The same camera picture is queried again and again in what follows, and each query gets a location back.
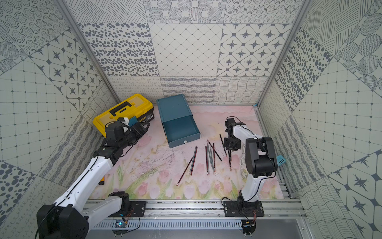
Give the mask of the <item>black charcoal pencil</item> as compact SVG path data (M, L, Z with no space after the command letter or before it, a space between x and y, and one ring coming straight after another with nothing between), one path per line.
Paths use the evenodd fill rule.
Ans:
M220 133L219 133L219 137L220 137L220 141L221 141L221 144L222 144L222 148L223 148L224 154L225 154L226 157L228 157L226 149L224 147L223 137L222 137L222 135Z
M228 150L228 161L229 161L229 169L232 171L232 157L231 157L231 150Z

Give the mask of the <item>teal drawer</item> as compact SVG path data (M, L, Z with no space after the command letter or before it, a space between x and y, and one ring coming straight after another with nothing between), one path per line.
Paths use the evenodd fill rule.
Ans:
M193 116L170 120L162 123L162 126L169 148L195 141L201 137Z

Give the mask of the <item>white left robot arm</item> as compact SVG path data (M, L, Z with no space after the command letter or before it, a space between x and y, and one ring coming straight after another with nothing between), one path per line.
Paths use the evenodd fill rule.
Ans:
M126 227L134 215L128 193L112 192L97 205L87 210L84 206L106 173L138 143L149 127L150 123L136 118L119 118L107 123L105 138L86 169L53 204L43 205L38 210L38 228L34 237L84 239L94 226L109 216L120 217L120 227Z

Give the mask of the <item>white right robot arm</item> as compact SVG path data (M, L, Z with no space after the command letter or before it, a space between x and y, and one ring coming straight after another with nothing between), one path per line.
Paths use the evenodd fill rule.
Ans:
M263 216L260 205L260 193L268 179L276 176L277 157L272 138L253 133L244 122L236 121L237 117L226 118L225 126L228 137L223 139L223 147L232 160L234 151L242 150L244 166L247 170L245 186L240 190L235 206L239 215L244 217Z

